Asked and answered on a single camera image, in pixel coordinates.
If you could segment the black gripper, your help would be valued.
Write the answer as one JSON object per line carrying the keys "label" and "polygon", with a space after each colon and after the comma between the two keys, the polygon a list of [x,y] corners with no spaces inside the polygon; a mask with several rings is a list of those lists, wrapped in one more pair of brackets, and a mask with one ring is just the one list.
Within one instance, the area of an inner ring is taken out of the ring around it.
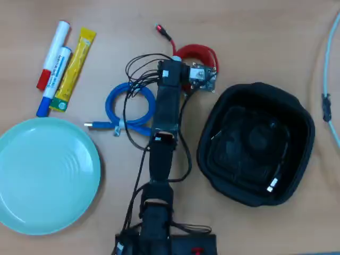
{"label": "black gripper", "polygon": [[158,62],[158,88],[182,89],[188,83],[190,67],[180,61],[164,59]]}

